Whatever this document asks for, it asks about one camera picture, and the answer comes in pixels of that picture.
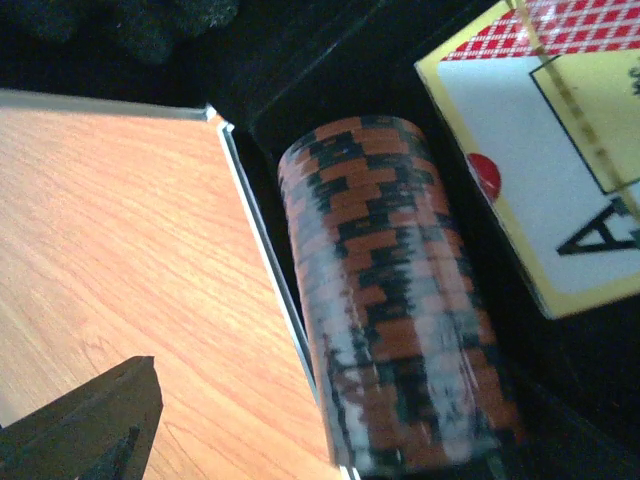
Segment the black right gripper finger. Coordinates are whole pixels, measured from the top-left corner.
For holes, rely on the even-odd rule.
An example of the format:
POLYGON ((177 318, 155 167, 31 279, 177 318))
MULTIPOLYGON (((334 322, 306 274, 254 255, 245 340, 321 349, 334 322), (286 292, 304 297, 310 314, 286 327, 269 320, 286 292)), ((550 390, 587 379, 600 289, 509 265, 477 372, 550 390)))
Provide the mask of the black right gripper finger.
POLYGON ((141 479, 163 409, 152 356, 134 356, 1 429, 3 479, 141 479))

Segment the aluminium poker case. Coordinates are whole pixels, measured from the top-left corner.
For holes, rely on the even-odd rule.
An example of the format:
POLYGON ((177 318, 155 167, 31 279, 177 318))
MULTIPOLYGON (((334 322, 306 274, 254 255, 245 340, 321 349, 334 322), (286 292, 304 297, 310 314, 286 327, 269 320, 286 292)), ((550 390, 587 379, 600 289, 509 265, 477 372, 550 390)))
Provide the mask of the aluminium poker case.
POLYGON ((530 444, 505 456, 528 479, 639 475, 639 300, 548 320, 505 235, 437 114, 415 61, 488 8, 485 1, 243 1, 235 19, 184 43, 140 23, 121 47, 125 15, 110 2, 5 1, 1 88, 54 109, 108 102, 142 115, 229 126, 242 198, 256 223, 303 365, 310 352, 276 187, 280 155, 323 123, 358 114, 416 123, 444 175, 530 444))

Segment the playing card deck box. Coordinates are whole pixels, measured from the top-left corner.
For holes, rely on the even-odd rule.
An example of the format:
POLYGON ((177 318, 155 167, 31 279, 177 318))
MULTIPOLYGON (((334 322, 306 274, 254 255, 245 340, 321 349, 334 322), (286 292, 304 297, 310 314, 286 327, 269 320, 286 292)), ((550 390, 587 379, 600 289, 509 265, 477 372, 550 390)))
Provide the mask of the playing card deck box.
POLYGON ((639 293, 639 5, 495 1, 416 70, 544 314, 639 293))

